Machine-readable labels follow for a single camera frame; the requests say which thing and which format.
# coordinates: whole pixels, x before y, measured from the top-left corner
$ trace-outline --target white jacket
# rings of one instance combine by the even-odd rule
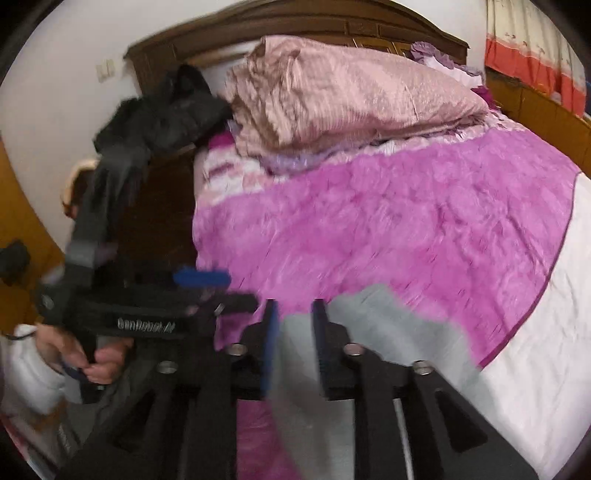
[[[14,335],[27,335],[34,330],[33,325],[19,325]],[[3,421],[9,422],[29,444],[54,464],[58,464],[56,443],[53,441],[56,435],[55,426],[39,432],[31,424],[39,420],[40,416],[51,413],[57,406],[63,396],[63,376],[43,361],[33,336],[14,342],[0,336],[0,358],[4,376],[4,391],[0,392]],[[35,462],[30,461],[27,446],[19,447],[26,460],[37,471],[35,465],[32,465]]]

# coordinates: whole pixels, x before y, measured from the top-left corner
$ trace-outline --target pink comforter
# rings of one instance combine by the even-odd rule
[[[544,290],[578,172],[532,132],[496,128],[360,155],[198,210],[198,265],[227,268],[232,288],[277,299],[282,316],[385,283],[421,314],[461,324],[485,365]],[[265,407],[239,413],[241,480],[295,477]]]

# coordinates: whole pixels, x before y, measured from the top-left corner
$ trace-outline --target curtain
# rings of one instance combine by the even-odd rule
[[[488,0],[485,65],[519,78],[575,115],[585,110],[583,64],[530,0]]]

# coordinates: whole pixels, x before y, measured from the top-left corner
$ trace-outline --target wooden headboard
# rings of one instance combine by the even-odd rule
[[[415,41],[427,41],[459,64],[466,63],[469,48],[390,0],[247,0],[146,38],[125,57],[147,93],[182,63],[207,68],[235,60],[252,48],[245,42],[277,34],[398,55],[407,54]]]

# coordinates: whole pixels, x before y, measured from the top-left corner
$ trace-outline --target hand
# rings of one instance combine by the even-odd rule
[[[134,344],[133,338],[120,338],[95,352],[95,364],[90,364],[76,338],[57,327],[37,324],[35,345],[39,354],[52,369],[61,372],[60,360],[74,368],[81,368],[88,380],[108,385],[113,383],[125,365],[127,350]]]

